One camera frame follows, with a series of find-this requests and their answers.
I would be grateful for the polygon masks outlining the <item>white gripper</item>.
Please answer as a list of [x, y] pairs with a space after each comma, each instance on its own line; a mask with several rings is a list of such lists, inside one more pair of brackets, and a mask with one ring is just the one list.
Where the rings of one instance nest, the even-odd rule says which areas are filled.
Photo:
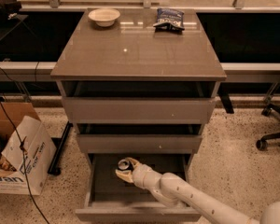
[[126, 160], [129, 163], [129, 170], [116, 170], [115, 173], [118, 178], [127, 183], [133, 182], [138, 188], [147, 189], [150, 192], [155, 192], [161, 188], [160, 173], [134, 158], [127, 157]]

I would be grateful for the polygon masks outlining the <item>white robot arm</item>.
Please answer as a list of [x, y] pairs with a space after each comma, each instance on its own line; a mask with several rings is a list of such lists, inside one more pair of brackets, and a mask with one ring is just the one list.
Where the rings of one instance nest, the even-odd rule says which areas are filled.
[[118, 178], [148, 190], [152, 196], [167, 207], [186, 203], [212, 224], [280, 224], [280, 202], [265, 208], [260, 220], [218, 201], [194, 188], [172, 173], [160, 174], [138, 160], [127, 157], [118, 162]]

